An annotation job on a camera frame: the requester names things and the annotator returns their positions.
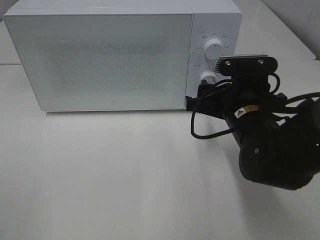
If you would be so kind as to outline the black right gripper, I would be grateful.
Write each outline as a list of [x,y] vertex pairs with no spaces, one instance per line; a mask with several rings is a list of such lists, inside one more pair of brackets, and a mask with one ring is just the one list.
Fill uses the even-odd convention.
[[186,111],[224,120],[260,120],[287,112],[284,94],[271,91],[269,75],[232,77],[216,84],[200,84],[196,97],[186,96]]

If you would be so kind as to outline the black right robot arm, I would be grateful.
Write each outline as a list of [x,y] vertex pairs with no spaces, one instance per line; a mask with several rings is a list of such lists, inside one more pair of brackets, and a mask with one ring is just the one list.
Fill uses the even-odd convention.
[[226,122],[226,130],[193,137],[209,140],[232,134],[239,169],[252,182],[286,190],[306,186],[320,171],[320,95],[287,98],[271,89],[268,76],[202,81],[186,109]]

